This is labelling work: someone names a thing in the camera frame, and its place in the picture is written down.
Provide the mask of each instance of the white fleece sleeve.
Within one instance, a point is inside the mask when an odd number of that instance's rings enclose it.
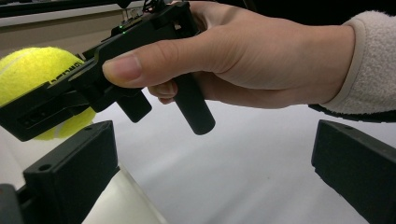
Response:
[[[366,11],[344,25],[355,30],[352,63],[340,92],[322,106],[344,114],[396,110],[396,17]]]

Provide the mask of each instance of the hand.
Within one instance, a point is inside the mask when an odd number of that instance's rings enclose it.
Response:
[[[280,108],[322,104],[341,89],[354,49],[349,26],[306,26],[214,2],[190,2],[201,34],[163,40],[107,61],[106,78],[148,87],[163,103],[173,77],[194,73],[207,100]]]

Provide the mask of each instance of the black cylindrical grip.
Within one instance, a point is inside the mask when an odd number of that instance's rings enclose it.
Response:
[[[215,119],[191,74],[174,78],[177,84],[175,102],[196,134],[205,134],[215,127]]]

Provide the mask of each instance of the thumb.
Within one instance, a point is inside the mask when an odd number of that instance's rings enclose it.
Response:
[[[110,82],[124,88],[158,85],[182,74],[210,70],[218,57],[214,50],[208,50],[210,43],[205,33],[161,40],[105,62],[103,72]]]

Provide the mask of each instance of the tennis ball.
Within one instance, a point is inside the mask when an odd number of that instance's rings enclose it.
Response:
[[[45,82],[58,79],[83,63],[72,53],[53,47],[26,48],[8,54],[0,60],[0,106]],[[35,139],[66,138],[91,124],[94,116],[95,112],[89,107]]]

